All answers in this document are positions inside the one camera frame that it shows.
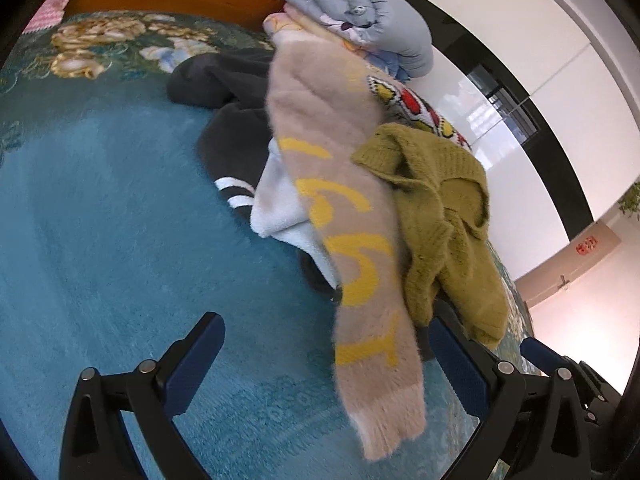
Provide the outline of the black window frame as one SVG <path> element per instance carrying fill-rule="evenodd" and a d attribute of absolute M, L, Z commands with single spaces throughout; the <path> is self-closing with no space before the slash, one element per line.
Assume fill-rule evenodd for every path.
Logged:
<path fill-rule="evenodd" d="M 533 164 L 570 240 L 593 215 L 560 141 L 523 85 L 469 29 L 427 0 L 406 0 L 431 29 L 434 47 L 480 90 Z"/>

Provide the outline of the red wall sticker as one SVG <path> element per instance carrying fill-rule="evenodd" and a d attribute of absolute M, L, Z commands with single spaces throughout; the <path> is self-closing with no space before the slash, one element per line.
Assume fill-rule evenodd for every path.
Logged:
<path fill-rule="evenodd" d="M 598 240 L 592 236 L 585 236 L 575 247 L 578 255 L 586 256 L 591 254 L 598 246 Z"/>

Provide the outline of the colourful cartoon print garment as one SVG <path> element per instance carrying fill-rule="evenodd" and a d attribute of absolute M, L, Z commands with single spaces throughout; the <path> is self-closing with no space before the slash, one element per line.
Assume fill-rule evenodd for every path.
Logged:
<path fill-rule="evenodd" d="M 367 76 L 367 84 L 370 92 L 382 103 L 390 122 L 433 133 L 472 152 L 465 137 L 413 90 L 399 82 L 388 82 L 372 75 Z"/>

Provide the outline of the light blue folded quilt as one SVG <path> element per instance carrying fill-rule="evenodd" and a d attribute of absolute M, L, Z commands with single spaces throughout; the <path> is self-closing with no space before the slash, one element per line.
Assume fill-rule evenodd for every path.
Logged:
<path fill-rule="evenodd" d="M 410 78 L 433 67 L 432 36 L 406 0 L 284 0 L 358 47 L 390 52 Z"/>

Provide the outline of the green potted plant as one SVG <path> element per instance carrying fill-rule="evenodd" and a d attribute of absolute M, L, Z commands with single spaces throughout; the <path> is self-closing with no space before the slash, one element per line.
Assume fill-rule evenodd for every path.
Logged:
<path fill-rule="evenodd" d="M 635 180 L 618 200 L 620 213 L 628 218 L 640 220 L 640 180 Z"/>

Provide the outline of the black garment white stripes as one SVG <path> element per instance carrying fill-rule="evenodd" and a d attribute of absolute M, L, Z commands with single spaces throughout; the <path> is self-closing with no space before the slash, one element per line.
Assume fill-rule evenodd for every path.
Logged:
<path fill-rule="evenodd" d="M 273 53 L 262 49 L 199 54 L 179 64 L 167 84 L 172 102 L 214 112 L 198 138 L 198 156 L 220 195 L 249 226 L 273 138 L 266 111 L 272 59 Z M 339 300 L 340 285 L 331 290 L 310 258 L 297 250 L 310 287 Z"/>

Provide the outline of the olive green knit sweater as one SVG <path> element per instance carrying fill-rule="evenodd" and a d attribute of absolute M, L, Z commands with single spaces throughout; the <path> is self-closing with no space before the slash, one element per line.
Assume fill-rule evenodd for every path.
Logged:
<path fill-rule="evenodd" d="M 431 322 L 444 294 L 468 334 L 496 348 L 509 301 L 488 246 L 489 192 L 480 162 L 454 142 L 399 124 L 379 126 L 352 161 L 392 188 L 410 255 L 404 293 L 411 321 Z"/>

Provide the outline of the white fleece garment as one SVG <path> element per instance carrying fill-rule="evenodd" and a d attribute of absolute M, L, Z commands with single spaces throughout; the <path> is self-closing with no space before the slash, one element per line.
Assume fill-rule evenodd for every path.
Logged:
<path fill-rule="evenodd" d="M 320 278 L 329 288 L 337 289 L 340 276 L 310 222 L 275 138 L 268 144 L 268 158 L 250 212 L 250 227 L 262 238 L 273 237 L 301 250 L 316 266 Z"/>

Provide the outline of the beige fuzzy scarf yellow letters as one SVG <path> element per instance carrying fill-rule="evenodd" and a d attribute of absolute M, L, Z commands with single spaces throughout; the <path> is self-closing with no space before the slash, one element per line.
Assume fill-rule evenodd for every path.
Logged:
<path fill-rule="evenodd" d="M 407 255 L 390 187 L 352 162 L 385 119 L 378 70 L 323 39 L 288 40 L 267 110 L 284 166 L 340 278 L 334 376 L 367 460 L 425 428 L 421 357 L 402 293 Z"/>

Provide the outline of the pink checked cloth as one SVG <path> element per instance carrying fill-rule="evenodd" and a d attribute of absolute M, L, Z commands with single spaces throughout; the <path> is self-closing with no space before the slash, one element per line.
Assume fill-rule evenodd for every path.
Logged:
<path fill-rule="evenodd" d="M 65 14 L 65 8 L 69 2 L 70 0 L 46 0 L 29 21 L 22 31 L 22 34 L 26 35 L 32 32 L 41 32 L 42 30 L 61 24 Z"/>

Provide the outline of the teal floral bedspread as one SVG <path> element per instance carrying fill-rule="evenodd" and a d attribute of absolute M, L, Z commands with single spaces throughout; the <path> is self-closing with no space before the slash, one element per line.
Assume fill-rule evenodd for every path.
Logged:
<path fill-rule="evenodd" d="M 265 49 L 240 26 L 104 12 L 21 36 L 1 71 L 1 418 L 58 475 L 80 372 L 128 372 L 207 311 L 226 341 L 176 423 L 215 479 L 436 479 L 476 422 L 436 362 L 427 427 L 370 463 L 333 381 L 332 304 L 291 246 L 255 235 L 198 158 L 212 114 L 168 100 L 207 51 Z"/>

